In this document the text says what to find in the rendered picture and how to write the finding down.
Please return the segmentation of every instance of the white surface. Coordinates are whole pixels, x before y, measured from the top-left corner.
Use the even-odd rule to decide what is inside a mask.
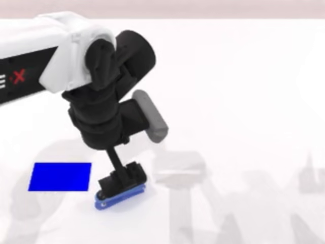
[[[238,229],[246,244],[322,243],[313,242],[297,216],[291,218],[293,231],[289,216],[299,215],[314,235],[324,238],[324,198],[299,194],[297,174],[309,153],[317,168],[325,160],[325,21],[97,22],[116,35],[135,30],[156,51],[157,66],[137,88],[149,93],[170,134],[161,146],[149,143],[143,133],[118,149],[125,162],[135,158],[142,163],[148,191],[96,211],[97,180],[112,166],[105,153],[82,144],[67,102],[43,93],[2,106],[2,243],[190,243],[180,240],[174,228],[188,224],[187,208],[196,243],[243,243]],[[33,163],[59,160],[93,162],[89,192],[27,193]],[[205,167],[207,176],[197,177]],[[168,177],[179,169],[190,172]],[[203,182],[201,187],[196,181]],[[195,185],[191,205],[189,192],[179,189],[188,184]],[[229,212],[237,225],[226,218]],[[172,227],[170,217],[177,222]],[[232,231],[228,234],[218,233],[224,219]],[[294,232],[304,241],[295,241]],[[39,233],[38,238],[33,240],[31,233]],[[8,241],[22,234],[30,234],[29,239]],[[231,242],[230,236],[237,239]]]

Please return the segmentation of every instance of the blue rectangle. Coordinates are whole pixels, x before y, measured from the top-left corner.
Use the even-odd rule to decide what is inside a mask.
[[[88,191],[91,163],[35,163],[28,191]]]

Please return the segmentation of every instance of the blue object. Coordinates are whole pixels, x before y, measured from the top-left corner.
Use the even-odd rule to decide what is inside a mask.
[[[88,191],[91,163],[35,163],[28,191]]]
[[[146,186],[144,184],[141,184],[137,187],[134,187],[130,190],[127,190],[123,193],[120,193],[114,197],[106,198],[105,200],[99,200],[96,194],[95,197],[95,208],[98,210],[103,210],[106,208],[109,208],[119,202],[122,202],[130,197],[139,195],[141,193],[144,193]]]

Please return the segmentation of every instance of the black gripper mount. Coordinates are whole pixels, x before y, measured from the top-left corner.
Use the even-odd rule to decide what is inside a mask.
[[[89,47],[85,64],[92,83],[62,97],[70,102],[69,116],[83,141],[105,150],[115,168],[101,180],[100,199],[113,197],[143,184],[147,176],[136,162],[122,165],[115,147],[149,128],[149,122],[135,99],[120,100],[154,67],[155,54],[138,33],[126,30],[116,37],[117,48],[103,39]]]

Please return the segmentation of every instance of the red x mark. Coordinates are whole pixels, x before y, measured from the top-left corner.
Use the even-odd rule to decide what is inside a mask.
[[[25,81],[24,74],[25,74],[25,69],[22,69],[19,72],[14,71],[14,75],[16,76],[16,79],[14,81],[15,85],[18,84],[19,81],[21,81],[21,82]]]

